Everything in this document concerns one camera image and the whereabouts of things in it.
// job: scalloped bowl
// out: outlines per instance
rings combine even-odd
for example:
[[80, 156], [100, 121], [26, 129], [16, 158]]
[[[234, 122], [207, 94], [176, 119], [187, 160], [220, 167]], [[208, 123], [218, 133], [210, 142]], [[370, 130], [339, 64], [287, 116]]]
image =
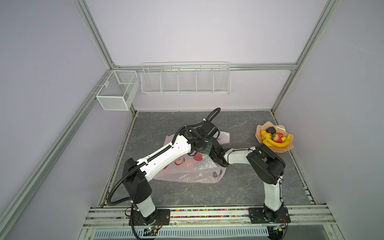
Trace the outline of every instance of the scalloped bowl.
[[[291, 133], [287, 133], [285, 131], [285, 127], [283, 125], [274, 125], [271, 122], [266, 122], [264, 125], [257, 125], [257, 128], [256, 128], [256, 138], [259, 141], [259, 143], [263, 143], [262, 135], [261, 135], [260, 132], [262, 130], [266, 130], [269, 127], [275, 127], [276, 132], [280, 132], [280, 133], [284, 134], [284, 137], [288, 137], [288, 135], [291, 134]], [[272, 146], [272, 147], [269, 147], [269, 148], [272, 151], [274, 151], [274, 152], [286, 152], [286, 151], [288, 151], [288, 150], [290, 150], [290, 149], [292, 149], [294, 147], [293, 144], [292, 144], [292, 141], [293, 141], [293, 134], [291, 134], [291, 142], [286, 147]]]

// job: gray tabletop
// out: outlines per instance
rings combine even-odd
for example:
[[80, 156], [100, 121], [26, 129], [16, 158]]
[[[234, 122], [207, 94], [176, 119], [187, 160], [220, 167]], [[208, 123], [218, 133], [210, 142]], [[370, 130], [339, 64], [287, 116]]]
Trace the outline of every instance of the gray tabletop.
[[[183, 125], [200, 122], [209, 112], [140, 112], [129, 137], [123, 162], [117, 170], [122, 177], [126, 159], [137, 160], [163, 146], [166, 135], [174, 134]], [[268, 111], [222, 111], [212, 121], [219, 130], [230, 133], [231, 147], [247, 148], [258, 143], [257, 125], [275, 122]], [[286, 205], [307, 205], [310, 201], [288, 152], [278, 153], [286, 162], [283, 176], [282, 197]], [[233, 164], [227, 167], [222, 179], [215, 184], [180, 183], [151, 180], [152, 199], [156, 206], [207, 206], [207, 205], [262, 205], [264, 186], [248, 164]], [[128, 196], [120, 186], [113, 200]]]

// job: white wire basket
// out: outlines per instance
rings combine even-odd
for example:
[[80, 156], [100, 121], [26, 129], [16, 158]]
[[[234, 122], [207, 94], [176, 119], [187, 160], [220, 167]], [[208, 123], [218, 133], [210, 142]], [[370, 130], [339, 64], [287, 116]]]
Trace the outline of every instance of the white wire basket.
[[143, 67], [141, 90], [144, 94], [228, 94], [229, 63]]
[[113, 70], [96, 98], [104, 110], [129, 110], [139, 88], [136, 71]]

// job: wire rack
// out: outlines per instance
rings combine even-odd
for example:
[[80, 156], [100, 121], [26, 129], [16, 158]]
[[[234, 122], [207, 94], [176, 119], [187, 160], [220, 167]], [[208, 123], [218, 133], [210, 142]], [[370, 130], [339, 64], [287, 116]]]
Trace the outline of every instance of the wire rack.
[[139, 84], [136, 71], [113, 70], [96, 98], [104, 110], [128, 111]]
[[229, 63], [143, 67], [141, 90], [144, 94], [228, 94]]

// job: plastic bag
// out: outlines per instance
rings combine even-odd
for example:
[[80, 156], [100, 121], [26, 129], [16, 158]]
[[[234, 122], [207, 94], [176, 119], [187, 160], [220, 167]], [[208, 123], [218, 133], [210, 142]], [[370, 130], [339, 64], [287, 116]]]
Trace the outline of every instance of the plastic bag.
[[[172, 141], [174, 135], [166, 136], [164, 145]], [[229, 143], [229, 133], [220, 132], [217, 141], [220, 144]], [[154, 179], [171, 182], [201, 182], [216, 183], [225, 173], [225, 167], [213, 162], [206, 154], [198, 152], [195, 156], [184, 154], [168, 164]]]

